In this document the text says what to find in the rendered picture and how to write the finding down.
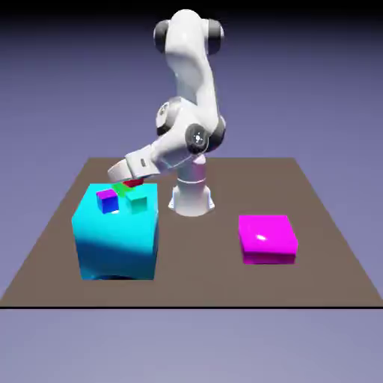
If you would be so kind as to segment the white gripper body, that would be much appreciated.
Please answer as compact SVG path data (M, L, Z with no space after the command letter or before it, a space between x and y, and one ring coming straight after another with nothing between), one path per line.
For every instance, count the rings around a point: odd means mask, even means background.
M111 182L123 182L132 179L126 159L121 159L108 169L108 178Z

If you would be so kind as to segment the small green cube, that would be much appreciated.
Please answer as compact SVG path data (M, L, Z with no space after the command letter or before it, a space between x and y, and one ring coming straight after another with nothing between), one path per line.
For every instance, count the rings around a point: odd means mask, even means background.
M125 183L113 183L111 188L115 191L118 197L124 198L127 193L132 192L134 187L130 187Z

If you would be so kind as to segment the small blue cube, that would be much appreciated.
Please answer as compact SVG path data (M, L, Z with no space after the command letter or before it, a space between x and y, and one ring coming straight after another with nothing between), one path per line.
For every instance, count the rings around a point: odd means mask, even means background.
M118 195L113 189L105 189L96 193L97 205L102 214L119 210Z

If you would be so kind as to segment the small teal cube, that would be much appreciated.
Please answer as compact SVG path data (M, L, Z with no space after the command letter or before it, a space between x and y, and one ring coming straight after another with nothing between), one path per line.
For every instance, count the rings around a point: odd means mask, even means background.
M131 191L126 193L126 205L131 214L138 214L147 210L147 196L145 193Z

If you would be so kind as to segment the large cyan box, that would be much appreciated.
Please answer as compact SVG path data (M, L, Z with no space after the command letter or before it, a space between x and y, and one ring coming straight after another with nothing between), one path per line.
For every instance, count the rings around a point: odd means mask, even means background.
M109 183L91 183L72 217L73 235L84 280L152 280L159 239L158 190L155 183L134 187L147 196L147 210L131 214L126 196L119 210L102 214L96 193Z

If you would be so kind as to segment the large magenta box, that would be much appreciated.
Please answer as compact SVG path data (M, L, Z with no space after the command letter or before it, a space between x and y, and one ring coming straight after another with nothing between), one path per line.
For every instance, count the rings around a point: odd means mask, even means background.
M295 262L298 240L286 215L240 215L238 235L244 264Z

